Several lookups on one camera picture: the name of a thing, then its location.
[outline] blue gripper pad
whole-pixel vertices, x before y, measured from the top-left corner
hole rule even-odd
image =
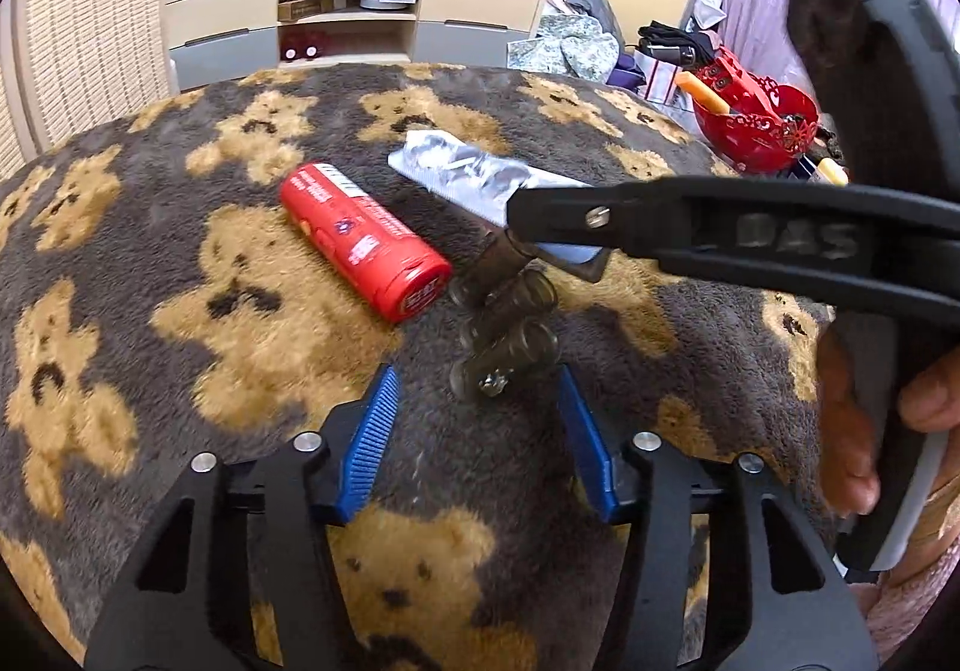
[[[616,475],[626,466],[620,454],[622,441],[611,447],[604,440],[598,420],[587,406],[567,365],[560,369],[558,406],[566,428],[566,440],[590,506],[604,522],[620,524],[621,501],[616,492]]]
[[[331,523],[347,524],[370,500],[398,407],[400,379],[384,365],[360,401],[335,406],[323,422],[330,461],[320,469],[313,497]]]

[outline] foil pouch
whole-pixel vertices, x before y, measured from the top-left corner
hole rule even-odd
[[[520,160],[495,157],[439,130],[408,131],[406,144],[387,162],[432,194],[500,228],[507,227],[507,201],[520,187],[589,186]],[[602,251],[597,246],[562,244],[538,248],[571,265],[589,262]]]

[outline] red can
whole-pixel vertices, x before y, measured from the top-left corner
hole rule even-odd
[[[392,323],[410,318],[443,292],[453,271],[333,165],[302,165],[280,186],[293,220],[373,308]]]

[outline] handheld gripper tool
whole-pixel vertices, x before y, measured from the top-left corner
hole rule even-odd
[[[247,516],[266,522],[266,588],[283,667],[363,668],[325,525],[367,503],[400,384],[381,366],[360,401],[271,455],[227,465],[203,452],[184,468],[133,546],[90,636],[85,668],[268,671],[256,653]]]
[[[856,399],[882,431],[880,501],[836,547],[869,580],[904,554],[947,445],[906,428],[896,401],[960,342],[960,67],[925,0],[790,0],[787,27],[853,185],[678,176],[520,189],[507,221],[524,241],[592,241],[665,273],[835,305]]]
[[[683,455],[622,409],[592,408],[569,366],[560,415],[587,500],[630,525],[593,671],[674,671],[683,643],[690,523],[709,515],[709,598],[692,671],[872,671],[877,655],[829,552],[759,455]]]

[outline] finger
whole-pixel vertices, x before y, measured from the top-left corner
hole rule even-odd
[[[846,401],[853,394],[850,355],[832,327],[817,342],[817,376],[822,403]]]
[[[960,350],[949,352],[901,391],[899,412],[920,433],[960,425]]]
[[[874,474],[875,429],[853,401],[824,403],[820,412],[821,457],[850,476]]]
[[[824,500],[840,516],[870,513],[880,497],[877,476],[851,476],[832,458],[820,460],[820,486]]]

